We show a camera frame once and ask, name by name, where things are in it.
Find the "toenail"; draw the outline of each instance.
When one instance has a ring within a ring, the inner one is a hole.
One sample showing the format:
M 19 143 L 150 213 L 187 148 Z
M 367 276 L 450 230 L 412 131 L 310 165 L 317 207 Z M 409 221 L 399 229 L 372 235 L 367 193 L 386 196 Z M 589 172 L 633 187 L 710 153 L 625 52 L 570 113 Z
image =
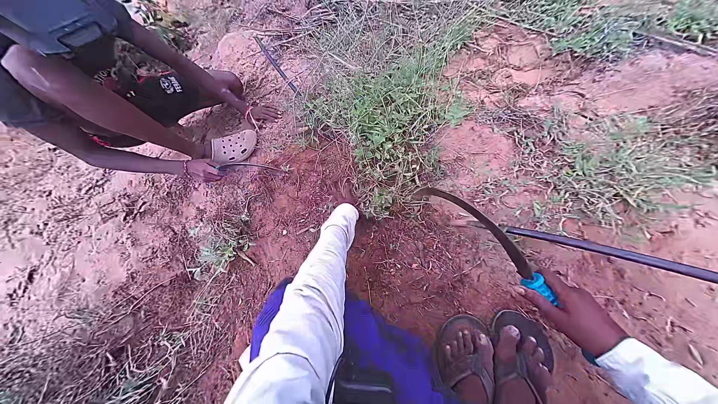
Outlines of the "toenail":
M 504 329 L 509 333 L 509 335 L 515 338 L 521 337 L 521 332 L 515 326 L 506 326 Z

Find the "child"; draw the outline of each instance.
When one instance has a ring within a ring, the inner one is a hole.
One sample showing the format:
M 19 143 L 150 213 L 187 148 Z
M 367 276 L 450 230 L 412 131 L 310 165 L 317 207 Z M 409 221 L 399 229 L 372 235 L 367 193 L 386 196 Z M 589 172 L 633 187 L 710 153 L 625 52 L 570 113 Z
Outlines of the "child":
M 246 119 L 279 118 L 271 106 L 251 107 L 242 101 L 242 84 L 236 75 L 203 70 L 135 22 L 117 1 L 86 3 L 111 14 L 116 28 L 112 35 L 81 45 L 71 54 L 43 56 L 16 43 L 11 34 L 0 34 L 0 121 L 5 125 L 26 129 L 96 167 L 215 181 L 223 175 L 219 165 L 249 157 L 256 133 L 248 129 L 194 144 L 167 127 L 190 112 L 222 102 L 237 108 Z M 173 71 L 136 78 L 115 58 L 116 37 Z M 193 160 L 163 160 L 116 149 L 145 142 Z

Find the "black pipe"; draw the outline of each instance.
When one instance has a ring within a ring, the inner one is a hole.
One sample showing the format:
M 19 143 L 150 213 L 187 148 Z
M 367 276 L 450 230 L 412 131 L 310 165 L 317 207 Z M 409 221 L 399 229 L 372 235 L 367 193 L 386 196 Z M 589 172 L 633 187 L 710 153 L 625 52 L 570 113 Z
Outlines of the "black pipe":
M 262 43 L 262 41 L 260 41 L 258 37 L 254 37 L 254 40 L 257 41 L 257 45 L 259 45 L 259 49 L 262 51 L 262 53 L 263 53 L 264 56 L 267 58 L 267 60 L 269 60 L 269 62 L 271 63 L 272 67 L 274 67 L 274 70 L 276 70 L 276 72 L 279 73 L 279 75 L 284 79 L 284 81 L 285 81 L 286 84 L 289 86 L 289 88 L 291 88 L 292 91 L 293 91 L 296 95 L 299 95 L 299 90 L 297 90 L 297 87 L 294 85 L 294 83 L 292 83 L 292 82 L 289 80 L 289 78 L 286 76 L 286 74 L 284 74 L 284 71 L 279 67 L 279 65 L 276 64 L 276 61 L 275 61 L 274 58 L 269 54 L 269 52 L 267 52 L 267 49 L 264 47 L 264 44 Z
M 506 226 L 503 227 L 506 233 L 516 236 L 528 237 L 531 239 L 543 240 L 545 242 L 556 243 L 585 251 L 597 252 L 598 254 L 607 255 L 609 257 L 620 258 L 622 260 L 635 262 L 637 264 L 647 265 L 649 267 L 659 268 L 669 272 L 694 277 L 696 279 L 705 280 L 711 283 L 718 283 L 718 272 L 706 270 L 704 268 L 694 267 L 692 265 L 679 264 L 677 262 L 664 260 L 662 258 L 652 257 L 650 255 L 638 252 L 627 251 L 616 247 L 609 247 L 603 244 L 597 244 L 586 240 L 574 239 L 558 234 L 546 233 L 544 231 L 527 230 L 520 227 Z

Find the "sandy soil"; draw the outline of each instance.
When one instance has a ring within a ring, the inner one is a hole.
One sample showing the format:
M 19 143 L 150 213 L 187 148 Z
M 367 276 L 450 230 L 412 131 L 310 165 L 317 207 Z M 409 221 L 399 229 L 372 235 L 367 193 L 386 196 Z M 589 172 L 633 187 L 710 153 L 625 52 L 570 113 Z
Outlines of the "sandy soil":
M 291 110 L 291 93 L 239 26 L 284 27 L 281 16 L 264 6 L 260 2 L 241 7 L 243 14 L 236 17 L 232 32 L 221 40 L 213 37 L 215 32 L 206 33 L 190 57 L 205 67 L 241 75 L 250 99 Z M 275 7 L 303 12 L 301 4 L 280 2 Z M 496 107 L 504 93 L 518 89 L 520 105 L 548 112 L 559 103 L 575 115 L 575 122 L 581 115 L 649 114 L 682 102 L 687 90 L 718 85 L 718 75 L 709 74 L 718 72 L 718 62 L 692 54 L 651 50 L 616 66 L 578 66 L 564 56 L 550 58 L 547 49 L 542 38 L 514 27 L 477 32 L 474 43 L 454 57 L 444 75 L 461 77 L 462 91 L 477 107 Z M 281 63 L 300 87 L 317 80 L 310 75 L 312 64 L 298 55 L 284 53 Z M 218 106 L 182 123 L 187 136 L 197 139 L 231 133 L 239 120 L 234 111 Z M 237 359 L 264 298 L 297 270 L 316 241 L 316 230 L 333 207 L 332 187 L 353 177 L 344 142 L 323 139 L 302 148 L 293 142 L 300 126 L 291 114 L 267 126 L 251 158 L 289 167 L 288 175 L 250 169 L 208 185 L 96 169 L 23 131 L 3 129 L 3 352 L 16 354 L 7 347 L 20 345 L 52 354 L 47 347 L 61 335 L 83 341 L 73 345 L 73 356 L 86 354 L 93 366 L 105 369 L 106 354 L 119 359 L 162 332 L 185 333 L 191 352 L 173 365 L 167 394 L 178 402 L 221 402 L 241 370 Z M 447 174 L 437 185 L 480 201 L 477 205 L 496 221 L 533 227 L 529 211 L 533 201 L 542 198 L 538 189 L 517 181 L 501 198 L 480 194 L 483 181 L 513 176 L 510 161 L 516 146 L 500 128 L 465 121 L 443 128 L 439 138 Z M 138 151 L 181 158 L 151 145 Z M 567 229 L 576 237 L 718 270 L 712 241 L 717 233 L 718 189 L 673 196 L 692 207 L 651 224 L 650 240 L 636 241 L 580 223 L 568 223 Z M 527 209 L 515 215 L 520 207 Z M 186 268 L 205 242 L 202 235 L 213 224 L 236 220 L 243 213 L 251 217 L 246 231 L 256 243 L 246 254 L 256 265 L 236 259 L 209 287 L 191 279 Z M 518 276 L 490 235 L 452 225 L 463 217 L 452 206 L 434 203 L 415 219 L 361 222 L 348 260 L 349 288 L 391 323 L 418 333 L 427 343 L 456 313 L 473 313 L 488 321 L 498 309 L 519 307 L 538 318 L 510 293 Z M 558 270 L 590 290 L 633 336 L 717 382 L 714 286 L 540 242 L 522 245 L 540 266 Z M 193 302 L 199 300 L 211 308 L 198 310 Z M 578 348 L 562 335 L 550 334 L 556 355 L 551 402 L 626 402 L 597 368 L 583 360 Z M 702 366 L 690 355 L 689 345 L 700 353 Z M 38 374 L 24 379 L 30 380 L 26 390 L 34 391 L 29 394 L 37 397 L 44 385 L 46 397 L 52 397 L 64 387 L 62 380 L 46 379 L 49 373 Z

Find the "brown sandal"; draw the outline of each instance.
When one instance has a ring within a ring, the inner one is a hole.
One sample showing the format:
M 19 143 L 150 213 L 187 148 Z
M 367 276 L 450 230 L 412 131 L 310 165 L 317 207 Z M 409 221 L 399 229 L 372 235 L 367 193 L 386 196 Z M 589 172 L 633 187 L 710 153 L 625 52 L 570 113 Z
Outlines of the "brown sandal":
M 494 359 L 494 378 L 496 380 L 496 396 L 494 397 L 494 403 L 501 402 L 501 396 L 504 391 L 503 386 L 506 383 L 511 380 L 523 379 L 531 389 L 531 392 L 536 399 L 536 403 L 545 404 L 546 391 L 539 391 L 536 389 L 535 381 L 532 380 L 528 374 L 528 357 L 519 349 L 519 347 L 522 345 L 525 338 L 532 336 L 536 340 L 536 346 L 544 351 L 545 359 L 542 364 L 549 370 L 549 373 L 553 373 L 554 352 L 549 344 L 549 338 L 535 321 L 518 311 L 504 310 L 496 314 L 496 317 L 494 317 L 491 325 L 491 342 L 494 346 L 498 346 L 498 339 L 501 330 L 505 326 L 515 326 L 521 333 L 521 339 L 516 344 L 516 362 L 505 363 Z
M 490 402 L 494 391 L 494 381 L 481 362 L 478 352 L 469 355 L 465 361 L 453 362 L 451 364 L 447 364 L 446 357 L 442 353 L 444 346 L 451 342 L 451 340 L 455 340 L 461 330 L 468 330 L 471 333 L 478 331 L 488 336 L 488 329 L 478 318 L 467 314 L 459 314 L 451 317 L 441 327 L 437 334 L 437 340 L 434 342 L 434 362 L 439 368 L 439 375 L 442 378 L 442 382 L 451 389 L 467 376 L 477 375 L 481 379 L 484 391 Z
M 257 145 L 257 132 L 246 129 L 237 134 L 212 139 L 212 161 L 218 165 L 241 162 L 252 155 Z

